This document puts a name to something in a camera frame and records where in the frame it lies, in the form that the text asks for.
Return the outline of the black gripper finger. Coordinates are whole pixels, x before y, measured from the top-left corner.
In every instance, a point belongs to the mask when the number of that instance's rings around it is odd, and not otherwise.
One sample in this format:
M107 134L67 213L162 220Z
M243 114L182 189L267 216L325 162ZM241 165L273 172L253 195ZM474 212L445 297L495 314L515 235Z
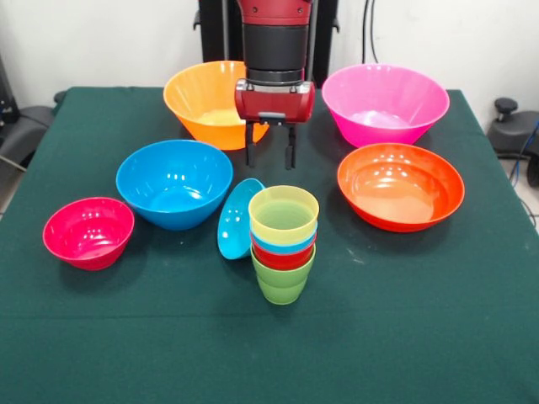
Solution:
M245 125L245 150L246 164L249 167L255 167L255 142L253 138L254 122L247 121Z
M286 170L296 167L296 125L288 125L288 145L286 147Z

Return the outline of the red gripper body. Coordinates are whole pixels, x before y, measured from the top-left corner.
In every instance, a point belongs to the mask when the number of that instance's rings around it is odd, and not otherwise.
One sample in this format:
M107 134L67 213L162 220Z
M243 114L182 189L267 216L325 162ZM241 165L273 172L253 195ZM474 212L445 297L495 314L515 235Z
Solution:
M312 116L315 86L313 83L279 87L238 83L234 100L239 117L247 122L301 124Z

